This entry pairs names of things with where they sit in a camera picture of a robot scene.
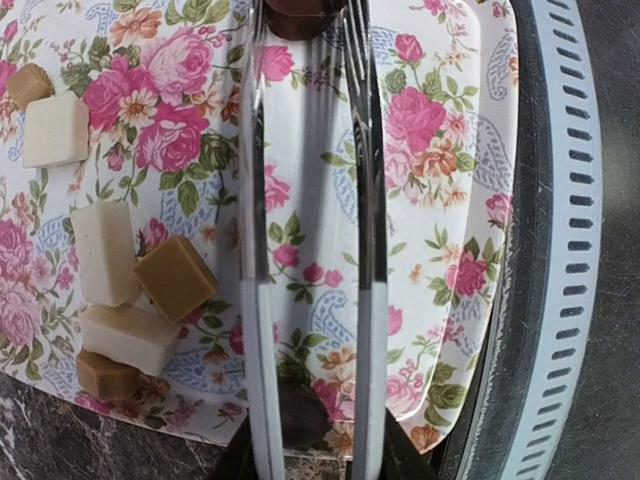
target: perforated plastic edge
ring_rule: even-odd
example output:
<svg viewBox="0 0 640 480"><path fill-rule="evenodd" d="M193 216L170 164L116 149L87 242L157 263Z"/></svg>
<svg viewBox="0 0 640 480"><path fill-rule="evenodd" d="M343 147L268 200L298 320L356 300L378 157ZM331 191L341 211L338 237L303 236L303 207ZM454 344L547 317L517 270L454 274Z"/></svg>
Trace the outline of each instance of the perforated plastic edge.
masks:
<svg viewBox="0 0 640 480"><path fill-rule="evenodd" d="M531 3L548 88L553 227L535 365L502 480L543 479L555 453L584 358L602 223L600 125L578 8Z"/></svg>

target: tray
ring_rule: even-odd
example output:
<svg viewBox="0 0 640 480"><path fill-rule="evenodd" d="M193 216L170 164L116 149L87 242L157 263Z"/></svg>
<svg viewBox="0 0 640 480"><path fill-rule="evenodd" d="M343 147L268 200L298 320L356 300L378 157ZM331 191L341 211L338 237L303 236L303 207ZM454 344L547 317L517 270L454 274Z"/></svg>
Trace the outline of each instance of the tray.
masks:
<svg viewBox="0 0 640 480"><path fill-rule="evenodd" d="M31 0L0 10L2 370L98 413L223 445L247 406L235 220L246 10L228 0ZM390 219L388 405L424 451L462 406L499 273L515 145L514 22L498 2L403 0L372 15ZM341 39L329 29L308 44L268 45L279 370L309 382L335 422L307 453L348 455L357 227ZM4 85L27 61L90 107L86 162L22 169L24 117ZM163 375L143 378L118 404L91 398L75 378L86 305L69 221L73 208L115 199L130 203L139 257L187 235L221 283L187 318ZM144 298L139 306L153 308Z"/></svg>

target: white candy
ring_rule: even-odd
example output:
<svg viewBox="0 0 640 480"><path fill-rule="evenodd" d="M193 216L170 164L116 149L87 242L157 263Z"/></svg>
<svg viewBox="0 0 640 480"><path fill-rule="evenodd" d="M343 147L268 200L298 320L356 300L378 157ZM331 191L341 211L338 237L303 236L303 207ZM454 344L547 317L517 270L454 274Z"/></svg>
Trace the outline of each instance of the white candy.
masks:
<svg viewBox="0 0 640 480"><path fill-rule="evenodd" d="M180 324L136 307L92 305L78 316L84 348L157 377L178 343Z"/></svg>
<svg viewBox="0 0 640 480"><path fill-rule="evenodd" d="M97 202L71 213L85 301L117 307L140 296L129 205Z"/></svg>
<svg viewBox="0 0 640 480"><path fill-rule="evenodd" d="M89 109L73 92L27 105L25 168L79 162L89 156Z"/></svg>

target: marble surface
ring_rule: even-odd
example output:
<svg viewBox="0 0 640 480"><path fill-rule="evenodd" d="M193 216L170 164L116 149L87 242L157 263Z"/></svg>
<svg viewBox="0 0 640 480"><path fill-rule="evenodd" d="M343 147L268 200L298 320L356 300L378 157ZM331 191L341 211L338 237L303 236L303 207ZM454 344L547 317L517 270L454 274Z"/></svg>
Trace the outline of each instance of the marble surface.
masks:
<svg viewBox="0 0 640 480"><path fill-rule="evenodd" d="M0 375L0 479L206 480L222 449L101 417ZM344 479L344 464L287 458L287 478Z"/></svg>

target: floral tray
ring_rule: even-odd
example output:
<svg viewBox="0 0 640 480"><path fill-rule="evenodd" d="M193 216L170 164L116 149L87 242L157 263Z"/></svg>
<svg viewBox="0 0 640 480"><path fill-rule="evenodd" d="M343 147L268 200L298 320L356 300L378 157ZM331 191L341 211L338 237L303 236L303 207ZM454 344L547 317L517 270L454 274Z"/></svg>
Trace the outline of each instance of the floral tray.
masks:
<svg viewBox="0 0 640 480"><path fill-rule="evenodd" d="M0 366L68 401L226 444L246 414L238 316L238 100L247 0L2 0ZM389 243L388 406L421 451L451 430L482 346L510 214L518 61L508 2L374 2ZM82 164L22 168L24 115L6 94L27 62L91 113ZM357 212L338 28L269 37L264 77L272 318L282 376L311 385L353 435ZM129 401L83 392L69 213L129 202L137 256L191 238L220 280L160 378ZM139 305L153 307L142 298Z"/></svg>

